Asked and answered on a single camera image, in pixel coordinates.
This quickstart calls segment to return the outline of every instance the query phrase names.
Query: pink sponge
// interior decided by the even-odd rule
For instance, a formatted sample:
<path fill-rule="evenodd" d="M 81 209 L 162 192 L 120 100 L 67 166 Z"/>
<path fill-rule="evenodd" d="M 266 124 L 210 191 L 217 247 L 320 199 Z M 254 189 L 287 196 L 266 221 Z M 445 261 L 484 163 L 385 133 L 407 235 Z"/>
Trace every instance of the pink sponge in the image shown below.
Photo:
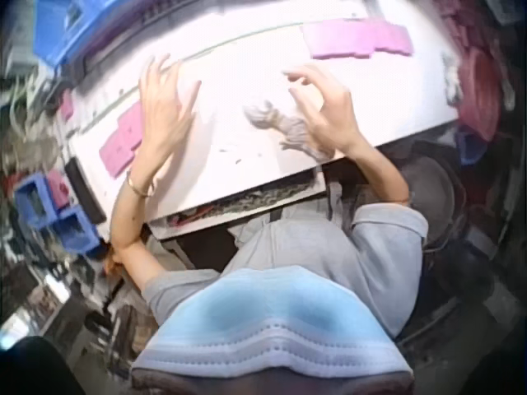
<path fill-rule="evenodd" d="M 69 204 L 68 186 L 64 182 L 63 176 L 56 169 L 51 169 L 46 174 L 48 180 L 49 190 L 51 191 L 51 198 L 55 202 L 55 206 L 61 209 Z"/>
<path fill-rule="evenodd" d="M 135 150 L 142 141 L 142 106 L 138 101 L 117 121 L 118 133 L 129 150 Z"/>
<path fill-rule="evenodd" d="M 406 28 L 386 21 L 323 21 L 302 26 L 314 59 L 369 58 L 376 50 L 413 54 Z"/>
<path fill-rule="evenodd" d="M 124 144 L 119 130 L 113 132 L 106 140 L 106 143 L 99 150 L 99 155 L 106 170 L 115 179 L 133 160 L 133 152 Z"/>
<path fill-rule="evenodd" d="M 369 26 L 360 21 L 332 20 L 302 26 L 304 40 L 314 59 L 369 58 L 375 41 Z"/>

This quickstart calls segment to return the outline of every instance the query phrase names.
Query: blue bin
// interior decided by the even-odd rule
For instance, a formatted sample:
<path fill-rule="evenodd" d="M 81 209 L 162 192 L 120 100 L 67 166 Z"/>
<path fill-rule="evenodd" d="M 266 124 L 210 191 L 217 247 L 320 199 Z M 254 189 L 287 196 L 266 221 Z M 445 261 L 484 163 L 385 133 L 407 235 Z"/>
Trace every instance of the blue bin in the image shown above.
<path fill-rule="evenodd" d="M 455 134 L 455 142 L 459 151 L 459 160 L 463 166 L 475 165 L 487 152 L 487 142 L 468 127 L 461 128 Z"/>
<path fill-rule="evenodd" d="M 69 253 L 84 254 L 100 244 L 96 228 L 79 205 L 61 211 L 51 227 Z"/>
<path fill-rule="evenodd" d="M 42 173 L 23 179 L 14 192 L 16 209 L 31 228 L 40 230 L 58 219 L 58 210 Z"/>
<path fill-rule="evenodd" d="M 153 0 L 36 0 L 33 52 L 57 68 L 83 49 L 101 45 Z"/>

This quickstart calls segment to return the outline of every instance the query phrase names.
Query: face mask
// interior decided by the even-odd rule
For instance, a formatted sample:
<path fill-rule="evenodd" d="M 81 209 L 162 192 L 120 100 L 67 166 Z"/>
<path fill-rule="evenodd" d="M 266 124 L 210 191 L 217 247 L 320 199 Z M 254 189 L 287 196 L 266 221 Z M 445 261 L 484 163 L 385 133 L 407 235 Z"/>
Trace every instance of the face mask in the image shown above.
<path fill-rule="evenodd" d="M 323 379 L 412 372 L 355 294 L 301 267 L 222 277 L 180 304 L 133 365 L 224 379 L 269 368 Z"/>

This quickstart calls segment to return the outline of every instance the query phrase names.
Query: small blue box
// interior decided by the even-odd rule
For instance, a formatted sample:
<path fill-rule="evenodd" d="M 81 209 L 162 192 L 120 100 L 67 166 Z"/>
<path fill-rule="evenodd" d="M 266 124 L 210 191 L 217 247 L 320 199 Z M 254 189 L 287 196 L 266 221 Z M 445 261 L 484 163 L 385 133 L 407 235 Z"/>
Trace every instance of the small blue box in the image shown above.
<path fill-rule="evenodd" d="M 15 189 L 15 204 L 22 220 L 40 230 L 58 219 L 57 207 L 42 173 L 24 178 Z"/>
<path fill-rule="evenodd" d="M 51 227 L 69 253 L 87 253 L 100 244 L 96 228 L 79 205 L 61 211 Z"/>

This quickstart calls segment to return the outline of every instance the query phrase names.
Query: short sleeve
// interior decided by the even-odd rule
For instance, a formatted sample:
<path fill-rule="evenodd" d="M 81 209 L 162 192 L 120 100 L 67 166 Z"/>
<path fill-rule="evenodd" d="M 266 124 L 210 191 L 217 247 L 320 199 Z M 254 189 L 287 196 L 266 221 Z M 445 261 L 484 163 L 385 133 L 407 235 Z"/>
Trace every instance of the short sleeve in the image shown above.
<path fill-rule="evenodd" d="M 427 232 L 424 216 L 398 204 L 363 206 L 353 219 L 351 241 L 359 268 L 352 274 L 351 288 L 393 337 L 417 299 Z"/>
<path fill-rule="evenodd" d="M 165 272 L 145 285 L 142 297 L 157 323 L 162 325 L 179 303 L 211 285 L 218 277 L 218 272 L 212 269 Z"/>

